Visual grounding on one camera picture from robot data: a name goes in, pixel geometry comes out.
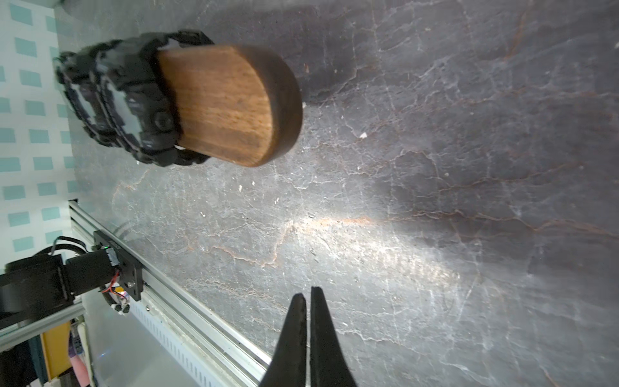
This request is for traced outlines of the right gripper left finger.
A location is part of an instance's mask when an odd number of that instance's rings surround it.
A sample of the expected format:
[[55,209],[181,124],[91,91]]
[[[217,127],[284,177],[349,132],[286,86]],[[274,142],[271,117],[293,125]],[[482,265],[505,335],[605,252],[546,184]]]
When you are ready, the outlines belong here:
[[259,387],[306,385],[307,354],[306,299],[293,296],[272,360]]

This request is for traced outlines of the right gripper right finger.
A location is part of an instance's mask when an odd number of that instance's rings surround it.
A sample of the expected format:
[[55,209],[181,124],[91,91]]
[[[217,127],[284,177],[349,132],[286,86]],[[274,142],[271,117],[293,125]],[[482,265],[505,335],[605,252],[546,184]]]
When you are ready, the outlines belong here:
[[343,356],[324,292],[311,289],[310,383],[312,387],[357,387]]

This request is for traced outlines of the wooden watch stand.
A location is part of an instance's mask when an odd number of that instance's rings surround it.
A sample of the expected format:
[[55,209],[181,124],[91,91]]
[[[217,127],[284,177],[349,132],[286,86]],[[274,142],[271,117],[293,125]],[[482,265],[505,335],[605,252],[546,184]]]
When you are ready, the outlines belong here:
[[290,151],[301,133],[301,90],[271,50],[174,48],[157,55],[180,120],[179,145],[248,168]]

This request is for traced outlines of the black round-face watch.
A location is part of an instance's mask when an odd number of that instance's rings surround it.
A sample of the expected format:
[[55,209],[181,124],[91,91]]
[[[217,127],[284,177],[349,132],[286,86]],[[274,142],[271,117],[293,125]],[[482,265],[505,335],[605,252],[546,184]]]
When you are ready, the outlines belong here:
[[150,32],[119,40],[95,56],[91,79],[122,148],[145,164],[202,164],[208,156],[177,147],[182,128],[157,59],[167,48],[212,45],[203,32]]

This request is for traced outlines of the chunky black sport watch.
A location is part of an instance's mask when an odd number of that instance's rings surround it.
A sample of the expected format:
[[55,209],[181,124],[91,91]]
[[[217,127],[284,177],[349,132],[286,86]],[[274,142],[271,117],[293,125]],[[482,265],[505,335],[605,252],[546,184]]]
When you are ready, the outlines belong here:
[[62,52],[53,59],[56,80],[61,85],[65,100],[82,122],[85,133],[97,143],[108,148],[120,148],[117,134],[106,119],[105,109],[98,100],[98,89],[91,79],[98,53],[119,43],[111,40],[91,45],[79,52]]

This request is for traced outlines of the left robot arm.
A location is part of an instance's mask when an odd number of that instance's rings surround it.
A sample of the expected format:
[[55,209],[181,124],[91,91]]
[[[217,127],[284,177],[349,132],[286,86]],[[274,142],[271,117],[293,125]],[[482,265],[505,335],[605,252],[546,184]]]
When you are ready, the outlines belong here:
[[110,305],[114,296],[138,302],[144,266],[105,231],[86,243],[61,236],[33,256],[11,262],[1,275],[1,328],[36,322],[71,307],[77,296],[98,290]]

